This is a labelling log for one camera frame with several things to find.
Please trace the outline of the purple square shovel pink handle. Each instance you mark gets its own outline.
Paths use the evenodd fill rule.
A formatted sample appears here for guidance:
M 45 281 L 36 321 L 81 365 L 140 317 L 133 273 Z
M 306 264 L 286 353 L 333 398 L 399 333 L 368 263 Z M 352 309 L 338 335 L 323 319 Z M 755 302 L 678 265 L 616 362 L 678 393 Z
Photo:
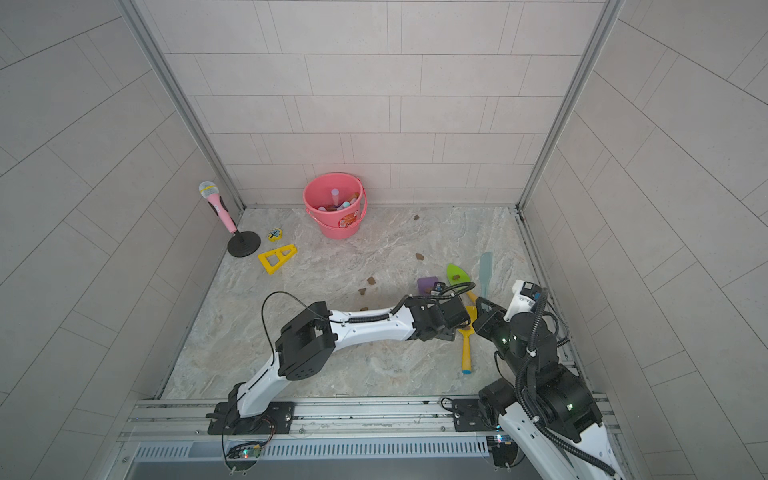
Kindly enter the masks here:
M 439 282 L 436 276 L 421 277 L 417 280 L 417 288 L 420 295 L 431 295 L 435 284 Z

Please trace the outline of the green leaf trowel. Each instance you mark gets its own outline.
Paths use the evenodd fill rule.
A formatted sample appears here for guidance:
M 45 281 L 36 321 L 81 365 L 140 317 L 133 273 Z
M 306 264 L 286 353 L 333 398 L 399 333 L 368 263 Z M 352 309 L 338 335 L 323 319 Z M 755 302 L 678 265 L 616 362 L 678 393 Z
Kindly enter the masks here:
M 446 276 L 450 286 L 471 282 L 470 276 L 461 267 L 452 263 L 446 266 Z M 471 289 L 465 294 L 472 304 L 476 303 L 477 295 Z

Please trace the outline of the yellow shovel yellow handle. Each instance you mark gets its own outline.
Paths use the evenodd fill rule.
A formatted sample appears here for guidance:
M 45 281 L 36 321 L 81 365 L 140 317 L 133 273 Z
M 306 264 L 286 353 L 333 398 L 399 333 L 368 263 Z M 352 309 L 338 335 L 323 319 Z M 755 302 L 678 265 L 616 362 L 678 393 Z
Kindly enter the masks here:
M 473 324 L 477 319 L 477 309 L 475 306 L 467 306 L 466 310 L 469 315 L 469 321 L 464 326 L 459 328 L 458 332 L 462 335 L 463 338 L 461 360 L 462 373 L 469 375 L 473 371 L 470 337 L 474 334 Z

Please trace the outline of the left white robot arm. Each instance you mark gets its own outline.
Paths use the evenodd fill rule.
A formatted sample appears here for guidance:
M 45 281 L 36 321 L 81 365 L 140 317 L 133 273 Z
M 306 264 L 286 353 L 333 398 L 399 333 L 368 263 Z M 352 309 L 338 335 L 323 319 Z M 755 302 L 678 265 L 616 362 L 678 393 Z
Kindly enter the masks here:
M 393 307 L 358 312 L 331 310 L 324 301 L 305 305 L 269 344 L 266 363 L 235 385 L 215 412 L 230 432 L 234 423 L 262 416 L 290 382 L 318 374 L 338 350 L 378 341 L 447 341 L 469 323 L 470 314 L 455 294 L 406 295 Z

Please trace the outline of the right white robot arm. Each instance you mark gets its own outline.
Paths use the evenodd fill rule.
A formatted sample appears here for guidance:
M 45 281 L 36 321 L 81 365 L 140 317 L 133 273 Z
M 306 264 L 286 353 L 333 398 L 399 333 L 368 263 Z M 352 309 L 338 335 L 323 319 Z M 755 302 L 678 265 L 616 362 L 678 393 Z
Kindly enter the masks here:
M 481 417 L 509 435 L 543 477 L 623 479 L 597 402 L 559 359 L 561 340 L 544 318 L 544 296 L 516 313 L 476 301 L 475 333 L 495 346 L 494 361 L 514 375 L 479 392 Z

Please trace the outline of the pink plastic bucket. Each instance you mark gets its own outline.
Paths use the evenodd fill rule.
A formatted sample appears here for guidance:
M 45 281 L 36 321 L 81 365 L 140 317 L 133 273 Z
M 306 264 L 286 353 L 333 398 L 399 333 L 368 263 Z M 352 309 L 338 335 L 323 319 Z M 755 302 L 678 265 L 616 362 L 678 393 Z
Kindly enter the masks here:
M 341 172 L 321 175 L 303 191 L 305 211 L 332 240 L 355 235 L 368 210 L 365 188 L 357 177 Z

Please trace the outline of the yellow triangle stencil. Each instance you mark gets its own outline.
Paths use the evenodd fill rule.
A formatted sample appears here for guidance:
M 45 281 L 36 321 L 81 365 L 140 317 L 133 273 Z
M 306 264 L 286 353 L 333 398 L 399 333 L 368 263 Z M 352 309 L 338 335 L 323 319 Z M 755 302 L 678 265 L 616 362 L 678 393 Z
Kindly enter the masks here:
M 263 252 L 258 255 L 262 267 L 268 275 L 273 275 L 293 256 L 296 255 L 298 249 L 295 244 L 288 244 Z

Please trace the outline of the small yellow blue toy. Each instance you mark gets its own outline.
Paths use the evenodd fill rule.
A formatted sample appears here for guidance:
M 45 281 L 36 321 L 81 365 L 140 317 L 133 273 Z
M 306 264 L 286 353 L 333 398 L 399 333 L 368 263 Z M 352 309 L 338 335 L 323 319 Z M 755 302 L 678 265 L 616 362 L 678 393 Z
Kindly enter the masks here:
M 267 235 L 267 238 L 270 242 L 277 242 L 282 238 L 282 235 L 283 231 L 280 228 L 276 228 Z

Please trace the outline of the pink toy microphone on stand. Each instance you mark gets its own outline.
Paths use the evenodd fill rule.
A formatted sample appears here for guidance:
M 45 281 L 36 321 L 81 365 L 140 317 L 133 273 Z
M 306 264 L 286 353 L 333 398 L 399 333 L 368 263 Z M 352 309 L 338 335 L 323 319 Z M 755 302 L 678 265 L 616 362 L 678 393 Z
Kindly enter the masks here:
M 255 253 L 261 246 L 261 238 L 253 231 L 238 229 L 217 185 L 211 181 L 204 181 L 199 185 L 199 192 L 231 234 L 227 243 L 228 253 L 235 258 L 243 258 Z

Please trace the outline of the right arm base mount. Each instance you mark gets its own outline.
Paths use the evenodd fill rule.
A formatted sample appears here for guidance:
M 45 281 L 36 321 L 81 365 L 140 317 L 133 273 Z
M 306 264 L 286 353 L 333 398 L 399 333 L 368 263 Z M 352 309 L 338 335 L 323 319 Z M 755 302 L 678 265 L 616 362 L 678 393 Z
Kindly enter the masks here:
M 499 420 L 517 401 L 513 385 L 499 379 L 480 390 L 477 397 L 441 397 L 438 403 L 450 413 L 456 432 L 499 432 Z

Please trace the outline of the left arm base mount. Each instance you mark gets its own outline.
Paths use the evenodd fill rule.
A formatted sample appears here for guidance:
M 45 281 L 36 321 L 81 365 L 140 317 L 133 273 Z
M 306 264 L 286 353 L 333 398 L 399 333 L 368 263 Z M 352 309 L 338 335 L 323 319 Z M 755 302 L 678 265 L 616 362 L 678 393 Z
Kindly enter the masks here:
M 208 435 L 241 436 L 288 434 L 295 413 L 295 402 L 274 401 L 267 409 L 253 417 L 243 417 L 237 410 L 237 393 L 242 382 L 235 384 L 224 402 L 216 404 L 206 417 L 210 420 Z

